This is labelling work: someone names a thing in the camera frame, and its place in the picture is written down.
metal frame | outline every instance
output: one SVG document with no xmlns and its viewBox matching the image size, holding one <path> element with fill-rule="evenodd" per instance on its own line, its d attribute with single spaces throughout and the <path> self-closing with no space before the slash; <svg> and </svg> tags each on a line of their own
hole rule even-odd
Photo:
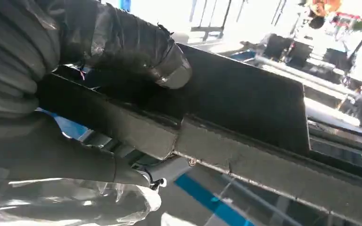
<svg viewBox="0 0 362 226">
<path fill-rule="evenodd" d="M 213 11 L 211 13 L 211 16 L 210 16 L 210 22 L 209 22 L 209 26 L 207 27 L 202 27 L 202 20 L 203 20 L 203 17 L 205 16 L 205 13 L 206 13 L 206 7 L 207 7 L 207 0 L 205 0 L 205 4 L 203 6 L 203 12 L 202 12 L 202 16 L 200 18 L 200 23 L 199 23 L 199 26 L 197 27 L 191 27 L 191 32 L 205 32 L 205 35 L 203 36 L 203 41 L 206 41 L 207 38 L 209 37 L 209 33 L 210 32 L 220 32 L 220 34 L 218 35 L 218 38 L 221 39 L 224 35 L 224 28 L 225 28 L 225 23 L 227 22 L 227 18 L 228 18 L 228 13 L 230 12 L 230 7 L 231 7 L 231 2 L 232 0 L 229 0 L 228 1 L 228 5 L 227 5 L 227 9 L 225 11 L 225 15 L 224 15 L 224 19 L 223 19 L 223 23 L 222 23 L 222 26 L 221 27 L 212 27 L 211 26 L 211 23 L 212 23 L 212 19 L 213 19 L 213 14 L 214 14 L 214 11 L 216 9 L 216 5 L 217 5 L 217 0 L 214 0 L 214 7 L 213 7 Z M 196 3 L 197 3 L 197 0 L 194 0 L 193 1 L 193 4 L 192 4 L 192 10 L 191 10 L 191 14 L 189 16 L 189 21 L 192 22 L 192 19 L 193 19 L 193 16 L 195 14 L 195 9 L 196 9 Z"/>
<path fill-rule="evenodd" d="M 286 101 L 282 95 L 285 92 L 288 93 L 286 97 L 292 98 L 291 103 L 303 98 L 302 85 L 218 55 L 181 47 L 194 69 L 193 80 L 180 90 L 158 88 L 150 92 L 156 97 L 143 104 L 147 107 L 152 103 L 150 108 L 110 99 L 54 75 L 47 76 L 39 84 L 40 106 L 158 159 L 170 154 L 194 159 L 222 173 L 362 225 L 362 167 L 309 151 L 308 145 L 305 147 L 309 137 L 302 132 L 307 131 L 304 105 L 302 108 L 300 103 L 284 105 Z M 232 76 L 227 73 L 230 68 Z M 254 89 L 245 85 L 248 81 Z M 266 86 L 261 88 L 256 83 Z M 223 102 L 224 95 L 230 101 Z M 260 106 L 244 106 L 254 99 L 259 99 Z M 272 103 L 271 108 L 265 107 L 268 101 Z M 187 112 L 183 110 L 184 102 L 188 103 Z M 254 121 L 237 114 L 242 109 L 242 115 L 249 116 L 248 111 L 255 107 L 262 109 L 261 113 L 253 111 L 255 117 L 259 117 Z M 281 114 L 278 109 L 291 112 Z M 227 110 L 233 113 L 231 118 Z M 180 115 L 174 119 L 164 117 L 164 113 L 174 113 L 173 117 Z M 283 122 L 289 123 L 289 130 L 283 128 Z M 248 128 L 255 126 L 261 127 L 252 131 Z M 266 141 L 266 137 L 275 140 Z M 349 145 L 346 140 L 335 139 L 332 135 L 321 138 Z"/>
</svg>

dark metal part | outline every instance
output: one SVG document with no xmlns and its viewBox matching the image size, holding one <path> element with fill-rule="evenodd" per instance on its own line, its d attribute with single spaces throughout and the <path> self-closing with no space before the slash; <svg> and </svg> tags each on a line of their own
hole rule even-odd
<svg viewBox="0 0 362 226">
<path fill-rule="evenodd" d="M 194 72 L 181 89 L 109 72 L 105 96 L 52 75 L 39 84 L 40 106 L 158 159 L 196 159 L 362 224 L 362 167 L 310 151 L 301 83 L 181 48 Z"/>
<path fill-rule="evenodd" d="M 158 159 L 165 159 L 173 148 L 174 128 L 56 75 L 46 76 L 38 86 L 37 96 L 43 109 L 119 138 Z"/>
<path fill-rule="evenodd" d="M 362 224 L 360 177 L 210 127 L 198 119 L 183 120 L 175 152 L 197 159 L 217 171 Z"/>
</svg>

metal bar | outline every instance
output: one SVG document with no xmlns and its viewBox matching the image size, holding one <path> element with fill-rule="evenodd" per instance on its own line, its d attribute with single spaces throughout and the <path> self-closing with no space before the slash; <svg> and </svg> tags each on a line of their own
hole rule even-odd
<svg viewBox="0 0 362 226">
<path fill-rule="evenodd" d="M 173 148 L 174 128 L 59 76 L 46 76 L 38 84 L 37 97 L 41 108 L 121 139 L 158 159 L 165 159 Z"/>
<path fill-rule="evenodd" d="M 192 22 L 193 16 L 195 15 L 196 3 L 197 3 L 197 0 L 192 0 L 192 9 L 191 9 L 191 14 L 189 16 L 189 22 Z"/>
<path fill-rule="evenodd" d="M 191 27 L 191 32 L 221 32 L 221 27 Z"/>
<path fill-rule="evenodd" d="M 221 26 L 223 29 L 224 29 L 224 27 L 225 27 L 225 23 L 227 22 L 228 13 L 230 12 L 231 1 L 232 1 L 232 0 L 229 0 L 229 1 L 228 1 L 227 10 L 225 11 L 224 20 L 223 20 L 222 26 Z"/>
<path fill-rule="evenodd" d="M 210 25 L 212 25 L 212 20 L 213 20 L 214 11 L 216 10 L 216 5 L 217 5 L 217 0 L 214 0 L 214 6 L 213 6 L 212 15 L 210 16 L 209 27 Z"/>
<path fill-rule="evenodd" d="M 280 13 L 279 13 L 278 16 L 277 16 L 277 20 L 275 21 L 274 26 L 277 25 L 278 21 L 280 20 L 280 17 L 281 17 L 281 15 L 282 15 L 283 11 L 284 11 L 284 7 L 285 7 L 286 4 L 287 4 L 287 1 L 284 0 L 284 2 L 283 2 L 283 4 L 282 4 L 282 7 L 281 7 L 281 11 L 280 11 Z"/>
<path fill-rule="evenodd" d="M 205 16 L 206 6 L 207 6 L 207 0 L 205 0 L 205 4 L 203 6 L 202 17 L 200 18 L 199 27 L 202 26 L 202 21 L 203 21 L 203 17 Z"/>
<path fill-rule="evenodd" d="M 238 12 L 238 16 L 237 16 L 237 22 L 239 21 L 239 18 L 241 17 L 241 13 L 242 13 L 243 7 L 244 7 L 244 5 L 245 5 L 245 1 L 246 1 L 246 0 L 242 0 L 241 7 L 239 7 L 239 12 Z"/>
<path fill-rule="evenodd" d="M 223 37 L 223 35 L 224 35 L 225 23 L 227 22 L 228 13 L 230 12 L 231 1 L 232 1 L 232 0 L 230 0 L 230 1 L 228 2 L 227 10 L 225 11 L 224 21 L 222 22 L 222 26 L 221 26 L 222 30 L 220 31 L 219 39 L 221 39 L 221 38 Z"/>
<path fill-rule="evenodd" d="M 176 154 L 362 225 L 362 178 L 202 123 L 183 120 Z"/>
<path fill-rule="evenodd" d="M 362 154 L 361 143 L 354 142 L 352 140 L 343 137 L 334 136 L 326 132 L 321 132 L 319 130 L 311 129 L 310 139 L 328 144 L 330 146 L 338 147 L 353 153 Z"/>
<path fill-rule="evenodd" d="M 279 14 L 278 11 L 280 10 L 280 6 L 281 6 L 281 2 L 282 2 L 282 1 L 283 1 L 283 0 L 279 0 L 279 1 L 278 1 L 277 9 L 275 10 L 274 15 L 273 15 L 272 20 L 271 20 L 271 24 L 272 24 L 272 25 L 274 25 L 275 17 L 277 17 L 277 15 Z"/>
<path fill-rule="evenodd" d="M 315 77 L 314 75 L 304 73 L 304 72 L 302 72 L 302 71 L 300 71 L 298 69 L 288 67 L 286 65 L 274 62 L 274 61 L 269 60 L 269 59 L 267 59 L 265 57 L 256 56 L 256 60 L 262 62 L 263 64 L 270 65 L 270 66 L 273 66 L 273 67 L 275 67 L 277 69 L 280 69 L 280 70 L 283 70 L 285 72 L 291 73 L 293 75 L 299 76 L 299 77 L 301 77 L 303 79 L 306 79 L 306 80 L 308 80 L 310 82 L 313 82 L 313 83 L 316 83 L 318 85 L 327 87 L 327 88 L 329 88 L 329 89 L 331 89 L 333 91 L 339 92 L 341 94 L 344 94 L 344 95 L 350 94 L 350 95 L 353 95 L 353 96 L 357 95 L 354 91 L 352 91 L 352 90 L 350 90 L 348 88 L 341 87 L 341 86 L 339 86 L 337 84 L 334 84 L 332 82 L 329 82 L 329 81 L 326 81 L 324 79 Z"/>
<path fill-rule="evenodd" d="M 280 211 L 279 209 L 277 209 L 275 206 L 273 206 L 272 204 L 268 203 L 266 200 L 264 200 L 262 197 L 256 195 L 254 192 L 252 192 L 251 190 L 249 190 L 247 187 L 243 186 L 240 182 L 234 180 L 233 178 L 229 177 L 228 175 L 222 174 L 222 178 L 224 178 L 225 180 L 227 180 L 229 183 L 231 183 L 232 185 L 234 185 L 237 189 L 239 189 L 240 191 L 243 191 L 243 193 L 249 195 L 250 197 L 252 197 L 253 199 L 255 199 L 256 201 L 258 201 L 259 203 L 261 203 L 263 206 L 267 207 L 268 209 L 270 209 L 271 211 L 273 211 L 275 214 L 277 214 L 278 216 L 282 217 L 284 220 L 288 221 L 288 223 L 290 223 L 293 226 L 302 226 L 299 222 L 295 221 L 293 218 L 291 218 L 290 216 L 288 216 L 286 213 Z"/>
</svg>

metal pipe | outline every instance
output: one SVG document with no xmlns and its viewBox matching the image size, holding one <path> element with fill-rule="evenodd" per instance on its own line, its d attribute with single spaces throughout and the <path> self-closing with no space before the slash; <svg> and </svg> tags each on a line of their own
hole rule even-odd
<svg viewBox="0 0 362 226">
<path fill-rule="evenodd" d="M 341 97 L 343 95 L 350 95 L 350 96 L 353 96 L 356 100 L 358 100 L 358 99 L 362 100 L 362 95 L 354 92 L 353 90 L 350 90 L 346 87 L 343 87 L 343 86 L 340 86 L 337 84 L 334 84 L 330 81 L 318 78 L 314 75 L 302 72 L 298 69 L 289 67 L 284 64 L 280 64 L 278 62 L 274 62 L 274 61 L 269 60 L 262 56 L 256 55 L 255 60 L 258 62 L 261 62 L 262 64 L 269 65 L 269 66 L 279 69 L 281 71 L 287 72 L 291 75 L 295 75 L 295 76 L 299 77 L 300 79 L 303 79 L 303 81 L 300 80 L 299 78 L 295 79 L 293 76 L 285 76 L 283 74 L 280 74 L 281 76 L 289 77 L 293 80 L 299 81 L 299 82 L 303 83 L 304 85 L 309 86 L 313 89 L 317 89 L 319 91 L 320 91 L 320 89 L 324 89 L 324 88 L 328 89 L 328 92 L 325 92 L 325 93 L 328 95 L 334 96 L 335 98 L 341 99 Z M 313 85 L 310 85 L 309 84 L 310 82 L 318 85 L 319 87 L 314 87 Z"/>
<path fill-rule="evenodd" d="M 280 211 L 279 209 L 277 209 L 275 206 L 273 206 L 272 204 L 268 203 L 266 200 L 264 200 L 262 197 L 256 195 L 254 192 L 252 192 L 251 190 L 249 190 L 247 187 L 243 186 L 241 183 L 239 183 L 238 181 L 235 181 L 233 178 L 231 178 L 228 175 L 223 174 L 222 177 L 227 180 L 228 182 L 230 182 L 232 185 L 234 185 L 236 188 L 238 188 L 239 190 L 241 190 L 242 192 L 244 192 L 245 194 L 249 195 L 250 197 L 252 197 L 253 199 L 255 199 L 256 201 L 258 201 L 259 203 L 261 203 L 263 206 L 269 208 L 271 211 L 273 211 L 274 213 L 278 214 L 281 218 L 283 218 L 284 220 L 288 221 L 291 225 L 293 226 L 302 226 L 299 222 L 295 221 L 293 218 L 291 218 L 290 216 L 288 216 L 286 213 Z"/>
<path fill-rule="evenodd" d="M 327 87 L 331 90 L 334 90 L 334 91 L 337 91 L 341 94 L 350 94 L 352 96 L 357 96 L 358 94 L 346 87 L 341 87 L 337 84 L 334 84 L 332 82 L 329 82 L 329 81 L 326 81 L 324 79 L 321 79 L 321 78 L 318 78 L 318 77 L 315 77 L 314 75 L 311 75 L 311 74 L 308 74 L 308 73 L 304 73 L 298 69 L 295 69 L 295 68 L 292 68 L 292 67 L 288 67 L 284 64 L 280 64 L 280 63 L 277 63 L 277 62 L 274 62 L 272 60 L 269 60 L 265 57 L 262 57 L 262 56 L 256 56 L 256 60 L 257 61 L 260 61 L 261 63 L 263 64 L 266 64 L 266 65 L 270 65 L 272 67 L 275 67 L 277 69 L 280 69 L 282 71 L 285 71 L 285 72 L 288 72 L 288 73 L 291 73 L 293 75 L 296 75 L 298 77 L 301 77 L 303 79 L 306 79 L 308 81 L 311 81 L 313 83 L 316 83 L 318 85 L 322 85 L 324 87 Z"/>
</svg>

machinery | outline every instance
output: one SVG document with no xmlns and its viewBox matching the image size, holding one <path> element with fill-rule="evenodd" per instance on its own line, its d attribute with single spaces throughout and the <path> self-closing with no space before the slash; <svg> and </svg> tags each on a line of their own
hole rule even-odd
<svg viewBox="0 0 362 226">
<path fill-rule="evenodd" d="M 19 9 L 23 3 L 16 1 L 10 3 L 12 8 L 0 10 Z M 32 13 L 14 10 L 11 13 L 19 17 L 11 21 L 16 25 L 13 33 L 5 27 L 6 19 L 0 19 L 0 28 L 7 28 L 0 29 L 0 36 L 17 34 L 13 42 L 19 44 L 0 42 L 0 70 L 4 70 L 0 75 L 23 79 L 13 85 L 15 89 L 0 89 L 8 90 L 0 93 L 7 97 L 0 102 L 0 113 L 5 116 L 0 118 L 0 224 L 132 225 L 160 205 L 156 191 L 165 181 L 153 168 L 184 158 L 189 167 L 202 164 L 362 225 L 362 161 L 349 158 L 362 155 L 362 130 L 308 119 L 302 82 L 176 45 L 162 27 L 153 28 L 120 10 L 93 4 L 65 8 L 73 12 L 70 16 L 91 8 L 103 12 L 97 27 L 110 28 L 107 34 L 116 42 L 104 42 L 107 36 L 101 33 L 87 34 L 96 38 L 87 43 L 94 44 L 90 58 L 84 54 L 88 55 L 91 46 L 76 41 L 79 35 L 84 37 L 81 31 L 89 31 L 83 26 L 96 28 L 88 23 L 91 17 L 83 18 L 82 27 L 72 27 L 77 20 L 66 18 L 74 29 L 68 30 L 71 39 L 65 39 L 71 45 L 63 46 L 54 23 L 43 23 L 47 29 L 32 32 L 28 30 L 32 26 L 24 26 L 39 23 L 39 19 L 49 22 L 44 14 L 35 18 Z M 138 24 L 151 34 L 148 37 L 154 37 L 159 52 L 166 54 L 155 55 L 156 49 L 143 43 L 148 38 L 130 35 L 134 30 L 112 30 L 119 24 L 107 26 L 104 22 L 113 15 L 119 16 L 119 21 Z M 23 45 L 18 38 L 24 34 L 27 48 L 19 51 Z M 33 39 L 36 34 L 45 38 L 45 45 L 33 43 L 40 41 Z M 131 40 L 142 46 L 138 49 L 142 59 L 156 56 L 149 59 L 152 62 L 146 61 L 150 65 L 136 61 L 140 58 L 132 57 L 134 51 L 126 51 L 139 47 Z M 102 43 L 112 47 L 107 55 L 100 52 Z M 120 59 L 111 55 L 111 51 L 119 54 L 118 43 L 123 44 Z M 41 64 L 53 71 L 45 76 L 37 64 L 40 61 L 31 57 L 40 56 L 39 52 L 46 57 Z M 100 64 L 87 73 L 83 65 L 81 69 L 61 66 L 54 70 L 50 60 L 58 61 L 59 52 L 61 61 L 77 58 Z M 122 60 L 132 64 L 114 71 L 113 62 Z M 6 71 L 8 65 L 15 68 L 12 73 Z M 0 78 L 13 82 L 8 76 Z M 18 94 L 28 88 L 25 95 Z M 29 97 L 34 93 L 38 102 Z M 63 136 L 50 116 L 34 111 L 37 106 L 87 127 L 89 133 L 79 140 Z M 335 149 L 347 157 L 334 155 Z"/>
</svg>

